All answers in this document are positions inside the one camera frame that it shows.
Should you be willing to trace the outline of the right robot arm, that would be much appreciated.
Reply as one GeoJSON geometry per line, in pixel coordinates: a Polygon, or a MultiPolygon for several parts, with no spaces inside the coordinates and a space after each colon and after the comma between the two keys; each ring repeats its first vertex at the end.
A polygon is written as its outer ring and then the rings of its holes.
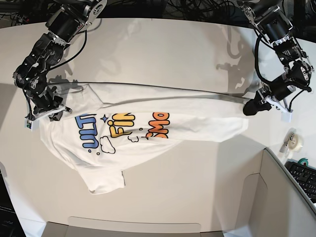
{"type": "Polygon", "coordinates": [[[58,121],[71,109],[47,82],[48,72],[61,67],[64,51],[70,42],[87,29],[107,5],[106,0],[60,0],[60,8],[47,21],[48,32],[36,41],[30,54],[13,73],[14,84],[22,89],[28,106],[26,123],[48,116],[58,121]]]}

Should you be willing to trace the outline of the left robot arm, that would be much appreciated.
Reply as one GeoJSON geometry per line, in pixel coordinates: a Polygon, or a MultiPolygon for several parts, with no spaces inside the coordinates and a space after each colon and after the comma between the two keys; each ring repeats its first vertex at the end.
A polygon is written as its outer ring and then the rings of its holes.
{"type": "Polygon", "coordinates": [[[255,97],[244,105],[243,113],[254,116],[276,107],[284,115],[291,116],[292,104],[286,102],[287,96],[296,89],[312,91],[310,83],[314,68],[309,57],[293,36],[293,25],[277,0],[239,0],[237,4],[257,35],[254,49],[255,72],[262,83],[255,97]],[[261,43],[275,52],[284,67],[284,73],[274,80],[264,78],[260,72],[261,43]]]}

